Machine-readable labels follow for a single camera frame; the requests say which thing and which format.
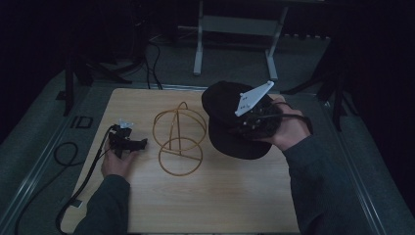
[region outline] sleeve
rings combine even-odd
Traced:
[[[284,155],[301,234],[371,234],[346,169],[329,158],[315,137]]]
[[[73,234],[127,234],[129,186],[123,177],[107,175]]]

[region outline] gold wire sculpture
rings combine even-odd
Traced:
[[[166,114],[173,114],[173,119],[171,121],[171,125],[170,125],[170,130],[169,130],[169,135],[168,135],[168,140],[164,143],[162,143],[156,136],[156,126],[157,123],[159,122],[159,120],[161,119],[161,117],[163,117]],[[196,123],[199,124],[199,126],[202,128],[203,130],[203,134],[202,137],[199,140],[194,140],[190,137],[186,137],[186,136],[182,136],[182,132],[183,129],[180,129],[180,115],[186,116],[192,120],[194,120]],[[173,137],[173,131],[174,131],[174,127],[177,127],[177,137]],[[200,146],[200,143],[205,139],[205,136],[207,135],[207,123],[205,121],[205,119],[196,111],[190,110],[186,104],[186,102],[182,102],[180,103],[180,105],[174,109],[174,110],[168,110],[168,111],[164,111],[159,113],[158,115],[156,115],[155,120],[154,120],[154,124],[153,124],[153,136],[156,140],[156,142],[161,146],[160,150],[159,150],[159,164],[161,166],[161,168],[171,174],[171,175],[175,175],[175,176],[184,176],[184,175],[188,175],[193,173],[196,169],[199,168],[199,166],[202,163],[202,160],[204,158],[204,153],[203,150]],[[183,146],[183,140],[187,140],[189,142],[192,143],[192,145],[188,146],[188,147],[184,147]],[[173,148],[173,142],[177,141],[178,142],[178,147]],[[200,155],[198,157],[195,156],[190,156],[190,155],[185,155],[184,152],[190,151],[195,149],[196,147],[198,147]],[[187,158],[187,159],[191,159],[191,160],[195,160],[198,161],[196,167],[192,168],[190,171],[187,171],[185,173],[177,173],[177,172],[172,172],[171,170],[168,170],[167,167],[164,166],[164,164],[162,163],[161,160],[161,153],[168,153],[171,155],[176,155],[179,157],[183,157],[183,158]]]

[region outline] gray floor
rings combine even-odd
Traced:
[[[194,33],[183,35],[176,45],[169,44],[162,37],[153,39],[161,47],[156,72],[165,89],[185,86],[203,89],[218,80],[258,86],[268,80],[263,45],[255,44],[253,49],[235,47],[235,42],[218,42],[214,36],[207,40],[202,74],[193,76]],[[328,43],[329,40],[318,38],[281,38],[274,56],[279,80],[272,92],[292,88],[309,79]],[[151,64],[157,52],[156,47],[149,46],[147,55]],[[65,88],[63,73],[53,78],[34,101],[0,147],[0,183],[3,189],[0,195],[1,234],[12,233],[16,214],[27,202],[28,196],[63,168],[53,160],[55,148],[61,143],[73,141],[79,148],[75,161],[82,161],[89,151],[112,91],[117,87],[147,86],[144,69],[132,74],[127,72],[123,76],[132,80],[133,84],[120,85],[98,74],[92,87],[76,84],[76,106],[68,117],[62,116],[64,102],[55,100],[58,92]],[[340,161],[349,169],[374,233],[414,234],[414,219],[394,187],[362,120],[348,113],[348,116],[342,117],[343,132],[337,132],[330,122],[330,105],[321,104],[313,96],[317,89],[318,85],[315,85],[287,99],[309,116],[316,117],[313,123],[317,133],[323,141],[326,140],[328,149],[339,153]],[[93,118],[92,126],[71,126],[75,117]],[[73,149],[65,146],[58,156],[67,162],[72,153]],[[80,171],[81,166],[68,168],[33,201],[23,215],[20,234],[59,234],[54,224],[55,217],[70,196]]]

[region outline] dark background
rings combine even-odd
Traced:
[[[144,6],[138,11],[137,21],[151,21],[172,40],[178,24],[197,25],[198,1],[136,2]],[[267,7],[269,3],[247,8],[248,1],[241,1],[239,8],[229,8],[226,1],[206,2],[206,10],[219,15],[275,18],[274,11]],[[113,3],[100,2],[104,7]],[[128,1],[117,3],[130,6]],[[99,62],[111,62],[116,56],[131,57],[127,49],[116,47],[116,39],[109,33],[109,22],[114,23],[109,20],[113,18],[111,12],[103,14],[97,4],[92,0],[0,2],[0,142],[45,84],[64,69],[66,58],[73,52]],[[344,62],[346,91],[414,213],[415,2],[375,0],[357,7],[324,5],[293,5],[284,33],[332,38],[335,53],[323,59]],[[323,71],[332,69],[330,63],[322,65]]]

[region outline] hand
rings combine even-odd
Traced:
[[[293,110],[287,104],[278,104],[281,102],[286,102],[283,97],[277,97],[272,101],[274,105],[277,105],[283,111],[283,114],[302,116],[301,111]],[[260,141],[268,142],[277,146],[280,150],[285,151],[309,135],[310,131],[304,121],[295,117],[283,117],[281,126],[275,134],[272,137],[260,139]]]
[[[113,150],[110,149],[110,142],[106,143],[106,154],[101,166],[101,172],[104,177],[110,174],[117,174],[126,178],[128,171],[131,169],[131,164],[138,156],[138,151],[131,152],[127,157],[119,159]]]

